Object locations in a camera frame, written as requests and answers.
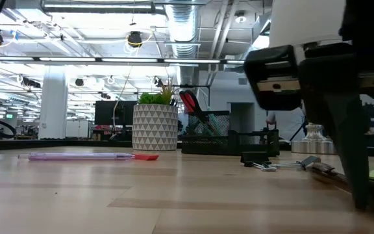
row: white geometric planter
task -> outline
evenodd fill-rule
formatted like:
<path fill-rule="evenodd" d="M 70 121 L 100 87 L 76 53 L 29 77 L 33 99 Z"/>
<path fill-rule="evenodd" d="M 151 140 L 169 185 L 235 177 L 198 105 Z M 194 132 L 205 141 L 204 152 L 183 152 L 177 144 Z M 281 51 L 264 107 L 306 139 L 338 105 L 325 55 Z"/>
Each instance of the white geometric planter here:
<path fill-rule="evenodd" d="M 178 108 L 169 105 L 139 104 L 134 107 L 132 147 L 134 150 L 177 149 Z"/>

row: ceiling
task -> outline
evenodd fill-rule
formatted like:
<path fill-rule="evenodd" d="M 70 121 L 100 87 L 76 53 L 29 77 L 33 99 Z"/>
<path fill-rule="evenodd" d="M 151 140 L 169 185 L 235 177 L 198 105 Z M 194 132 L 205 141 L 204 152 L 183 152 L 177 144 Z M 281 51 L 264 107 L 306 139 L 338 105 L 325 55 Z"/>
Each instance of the ceiling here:
<path fill-rule="evenodd" d="M 243 10 L 246 21 L 232 21 L 221 56 L 245 52 L 253 43 L 251 29 L 256 17 L 270 11 L 272 0 L 240 1 L 236 11 Z M 216 21 L 222 1 L 209 1 L 199 9 L 199 53 L 207 59 L 216 32 Z M 224 26 L 229 16 L 229 8 Z M 96 14 L 52 13 L 44 14 L 36 8 L 5 9 L 0 15 L 3 44 L 0 56 L 30 57 L 153 57 L 171 58 L 167 18 L 156 14 Z M 131 31 L 141 32 L 143 45 L 139 50 L 130 49 L 126 37 Z M 94 102 L 102 100 L 99 94 L 83 92 L 103 90 L 124 91 L 122 99 L 136 100 L 134 92 L 158 92 L 152 83 L 154 77 L 171 79 L 177 83 L 177 67 L 67 65 L 69 80 L 69 118 L 93 118 Z M 200 72 L 200 85 L 205 85 L 207 71 Z M 238 84 L 240 74 L 219 71 L 212 88 L 243 88 Z M 23 78 L 44 85 L 43 64 L 0 63 L 0 111 L 16 111 L 25 120 L 38 119 L 41 88 L 25 86 Z M 76 79 L 83 79 L 84 86 L 77 86 Z"/>

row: desk surface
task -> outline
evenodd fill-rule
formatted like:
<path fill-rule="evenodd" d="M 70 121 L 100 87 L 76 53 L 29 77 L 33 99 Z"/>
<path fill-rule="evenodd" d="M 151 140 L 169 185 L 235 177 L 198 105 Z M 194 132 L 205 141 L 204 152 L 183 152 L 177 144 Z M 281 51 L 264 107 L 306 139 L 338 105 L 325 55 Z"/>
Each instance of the desk surface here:
<path fill-rule="evenodd" d="M 244 168 L 239 157 L 160 153 L 157 161 L 29 162 L 0 151 L 0 233 L 368 233 L 374 214 L 308 172 Z M 282 152 L 279 161 L 306 155 Z M 337 156 L 321 157 L 341 170 Z"/>

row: white panel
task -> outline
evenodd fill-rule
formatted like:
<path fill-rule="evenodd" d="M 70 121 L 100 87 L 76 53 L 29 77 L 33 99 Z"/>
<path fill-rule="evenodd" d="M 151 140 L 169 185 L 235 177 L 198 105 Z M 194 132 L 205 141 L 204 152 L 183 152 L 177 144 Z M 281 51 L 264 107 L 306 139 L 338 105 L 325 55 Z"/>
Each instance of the white panel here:
<path fill-rule="evenodd" d="M 66 137 L 79 137 L 79 121 L 68 120 L 66 122 Z"/>
<path fill-rule="evenodd" d="M 88 138 L 89 121 L 68 120 L 66 122 L 66 137 Z"/>
<path fill-rule="evenodd" d="M 81 120 L 79 121 L 80 127 L 79 127 L 79 137 L 88 138 L 89 133 L 89 121 L 87 120 Z"/>

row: computer monitor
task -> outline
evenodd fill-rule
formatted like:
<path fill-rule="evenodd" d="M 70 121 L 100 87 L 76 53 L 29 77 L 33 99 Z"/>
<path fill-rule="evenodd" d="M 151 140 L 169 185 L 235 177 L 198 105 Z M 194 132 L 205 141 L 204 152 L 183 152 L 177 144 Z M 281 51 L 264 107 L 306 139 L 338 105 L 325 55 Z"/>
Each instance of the computer monitor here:
<path fill-rule="evenodd" d="M 115 110 L 115 125 L 132 125 L 136 101 L 119 101 Z M 96 101 L 95 124 L 113 125 L 116 101 Z"/>

